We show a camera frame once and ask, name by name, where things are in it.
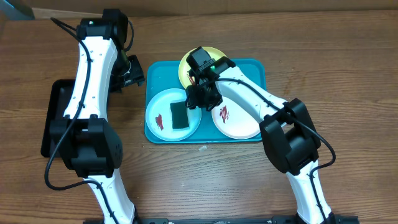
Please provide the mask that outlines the green scrubbing sponge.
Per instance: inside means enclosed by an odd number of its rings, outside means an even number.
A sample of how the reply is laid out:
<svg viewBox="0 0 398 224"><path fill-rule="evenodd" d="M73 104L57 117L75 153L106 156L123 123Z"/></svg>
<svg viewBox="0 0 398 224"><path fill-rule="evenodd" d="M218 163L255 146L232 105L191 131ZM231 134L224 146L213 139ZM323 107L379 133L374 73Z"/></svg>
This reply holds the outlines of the green scrubbing sponge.
<svg viewBox="0 0 398 224"><path fill-rule="evenodd" d="M185 129L189 127L189 119L185 101L173 102L170 104L172 113L172 128Z"/></svg>

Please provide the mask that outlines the light blue plate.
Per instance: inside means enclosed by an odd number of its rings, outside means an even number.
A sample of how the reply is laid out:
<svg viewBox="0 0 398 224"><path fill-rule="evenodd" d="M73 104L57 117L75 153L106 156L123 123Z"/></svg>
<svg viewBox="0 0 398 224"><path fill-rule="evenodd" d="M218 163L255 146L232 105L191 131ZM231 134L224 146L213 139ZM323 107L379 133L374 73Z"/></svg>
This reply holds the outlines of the light blue plate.
<svg viewBox="0 0 398 224"><path fill-rule="evenodd" d="M172 128L172 113L170 104L185 101L185 90L171 88L156 94L146 108L146 125L150 133L163 141L181 141L190 137L199 127L201 109L187 109L189 127L185 129Z"/></svg>

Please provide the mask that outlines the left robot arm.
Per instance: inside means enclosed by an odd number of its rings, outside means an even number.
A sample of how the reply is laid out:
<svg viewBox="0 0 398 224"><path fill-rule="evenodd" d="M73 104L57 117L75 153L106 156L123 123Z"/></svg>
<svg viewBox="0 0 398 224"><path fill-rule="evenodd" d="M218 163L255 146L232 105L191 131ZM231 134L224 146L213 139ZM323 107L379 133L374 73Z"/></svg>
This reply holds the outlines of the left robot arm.
<svg viewBox="0 0 398 224"><path fill-rule="evenodd" d="M44 171L48 188L62 191L89 185L104 215L103 223L135 223L136 208L127 196L120 174L123 144L108 122L109 94L145 81L135 55L128 56L132 22L120 9L104 9L101 17L82 19L72 27L56 18L54 24L78 41L79 62L70 101L60 119L49 125L55 149ZM55 156L82 180L57 187L49 173Z"/></svg>

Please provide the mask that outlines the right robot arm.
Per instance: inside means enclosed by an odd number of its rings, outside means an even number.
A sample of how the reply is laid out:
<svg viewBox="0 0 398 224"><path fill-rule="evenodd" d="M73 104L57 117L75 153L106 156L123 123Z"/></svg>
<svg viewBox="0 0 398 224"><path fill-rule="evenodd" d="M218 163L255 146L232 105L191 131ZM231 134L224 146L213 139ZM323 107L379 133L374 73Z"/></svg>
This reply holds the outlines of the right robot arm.
<svg viewBox="0 0 398 224"><path fill-rule="evenodd" d="M278 98L252 82L229 58L215 60L202 47L187 59L194 78L187 87L186 107L212 111L229 98L259 124L267 158L287 175L297 202L299 223L332 223L318 177L318 149L330 144L317 133L307 107L298 99Z"/></svg>

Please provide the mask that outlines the black rectangular tray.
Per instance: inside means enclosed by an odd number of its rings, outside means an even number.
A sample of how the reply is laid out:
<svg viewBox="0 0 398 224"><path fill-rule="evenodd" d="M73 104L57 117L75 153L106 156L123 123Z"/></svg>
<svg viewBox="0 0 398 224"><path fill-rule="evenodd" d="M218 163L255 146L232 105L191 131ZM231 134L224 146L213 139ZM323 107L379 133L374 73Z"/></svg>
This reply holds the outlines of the black rectangular tray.
<svg viewBox="0 0 398 224"><path fill-rule="evenodd" d="M52 121L62 119L63 112L66 110L72 97L74 84L75 80L57 80L53 83L41 147L41 154L44 157L50 157L55 151L57 143L50 135L50 125ZM83 120L76 121L73 129L69 132L70 143L72 146L77 146L78 143L89 143L89 133L88 124L84 124ZM105 149L109 148L112 155L119 155L121 153L123 145L119 142L118 137L114 133L111 133L110 129L107 133L101 134L100 137L95 137L95 143L100 138L104 138L104 142L106 143Z"/></svg>

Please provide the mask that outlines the green rimmed plate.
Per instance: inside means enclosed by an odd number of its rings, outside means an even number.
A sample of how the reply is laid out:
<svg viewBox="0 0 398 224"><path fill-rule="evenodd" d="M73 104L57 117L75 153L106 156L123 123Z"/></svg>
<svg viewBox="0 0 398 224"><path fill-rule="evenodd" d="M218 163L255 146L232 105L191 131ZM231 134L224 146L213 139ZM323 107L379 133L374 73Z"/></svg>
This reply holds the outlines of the green rimmed plate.
<svg viewBox="0 0 398 224"><path fill-rule="evenodd" d="M218 60L221 57L226 56L222 51L220 51L214 47L203 47L203 49L206 50L209 53L210 57L215 60ZM187 86L193 85L195 83L194 78L189 75L190 66L186 61L189 54L193 51L194 51L194 49L187 52L181 59L180 64L178 66L178 78L180 80L180 83L184 87L184 89L186 89Z"/></svg>

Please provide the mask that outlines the white plate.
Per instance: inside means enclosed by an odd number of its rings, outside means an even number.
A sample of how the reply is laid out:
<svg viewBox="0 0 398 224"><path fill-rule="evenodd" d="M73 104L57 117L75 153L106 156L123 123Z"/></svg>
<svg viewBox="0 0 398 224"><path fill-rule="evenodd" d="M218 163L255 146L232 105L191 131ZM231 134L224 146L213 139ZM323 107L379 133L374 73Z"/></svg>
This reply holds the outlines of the white plate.
<svg viewBox="0 0 398 224"><path fill-rule="evenodd" d="M227 137L243 140L260 133L257 121L237 103L222 97L222 103L214 107L211 116L215 126Z"/></svg>

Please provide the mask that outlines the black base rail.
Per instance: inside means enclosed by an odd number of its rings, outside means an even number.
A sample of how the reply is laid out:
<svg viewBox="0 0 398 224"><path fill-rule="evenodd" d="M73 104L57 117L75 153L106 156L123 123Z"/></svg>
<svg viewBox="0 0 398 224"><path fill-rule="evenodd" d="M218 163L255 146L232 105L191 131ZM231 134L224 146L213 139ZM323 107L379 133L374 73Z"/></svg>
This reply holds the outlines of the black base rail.
<svg viewBox="0 0 398 224"><path fill-rule="evenodd" d="M87 220L83 224L102 224L103 220ZM210 219L186 219L186 220L168 220L167 218L138 218L136 223L142 224L298 224L305 223L299 221L298 215L294 216L273 216L272 218L237 218L225 220ZM360 224L358 217L345 217L341 215L332 215L331 224Z"/></svg>

